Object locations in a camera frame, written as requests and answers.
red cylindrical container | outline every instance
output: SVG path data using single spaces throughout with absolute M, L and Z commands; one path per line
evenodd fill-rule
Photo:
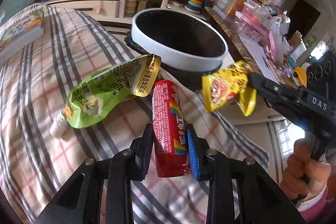
M 186 133 L 175 83 L 161 80 L 154 84 L 152 109 L 157 176 L 170 178 L 189 174 Z

white paper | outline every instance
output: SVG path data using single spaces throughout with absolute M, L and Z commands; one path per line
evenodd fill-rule
M 275 77 L 273 71 L 269 68 L 268 64 L 266 63 L 266 54 L 262 46 L 257 44 L 256 42 L 239 35 L 239 38 L 248 49 L 252 57 L 254 58 L 255 62 L 257 63 L 258 67 L 260 68 L 262 74 L 269 80 L 272 80 L 279 84 L 277 78 Z

bed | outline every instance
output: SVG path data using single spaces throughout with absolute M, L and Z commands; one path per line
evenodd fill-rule
M 128 148 L 152 117 L 151 99 L 136 98 L 119 104 L 93 127 L 69 128 L 61 139 L 53 138 L 50 126 L 71 88 L 86 76 L 138 54 L 84 13 L 42 4 L 10 18 L 0 27 L 0 37 L 7 27 L 39 7 L 45 13 L 44 35 L 0 67 L 0 187 L 23 223 L 35 221 L 86 158 L 104 160 Z M 160 73 L 179 86 L 184 119 L 210 147 L 238 160 L 252 156 L 268 167 L 266 151 L 218 112 L 207 113 L 201 97 L 172 75 L 163 69 Z M 197 182 L 191 174 L 158 178 L 153 159 L 154 155 L 146 179 L 131 185 L 135 222 L 204 223 L 208 184 Z M 233 189 L 237 204 L 235 185 Z M 102 202 L 101 223 L 104 208 Z

window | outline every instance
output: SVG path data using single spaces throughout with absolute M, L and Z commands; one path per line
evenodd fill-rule
M 289 156 L 294 152 L 295 141 L 305 137 L 305 131 L 288 120 L 275 123 L 275 126 L 281 144 L 282 155 Z
M 327 52 L 327 50 L 328 50 L 328 47 L 326 43 L 323 40 L 321 40 L 320 43 L 315 47 L 315 49 L 312 50 L 310 55 L 314 56 L 316 60 L 318 60 L 323 56 L 323 54 Z

finger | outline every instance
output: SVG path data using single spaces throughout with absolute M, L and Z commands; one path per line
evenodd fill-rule
M 288 187 L 299 194 L 304 195 L 308 193 L 307 184 L 303 180 L 296 178 L 288 168 L 283 172 L 283 181 Z
M 310 150 L 305 144 L 305 139 L 299 139 L 294 143 L 294 155 L 301 161 L 307 162 L 310 159 Z
M 325 185 L 331 173 L 331 165 L 310 159 L 305 164 L 305 173 L 309 178 Z
M 299 193 L 293 191 L 284 181 L 280 183 L 280 188 L 289 199 L 296 199 L 299 196 Z
M 287 160 L 288 169 L 296 177 L 300 178 L 305 173 L 305 163 L 299 160 L 295 155 L 290 155 Z

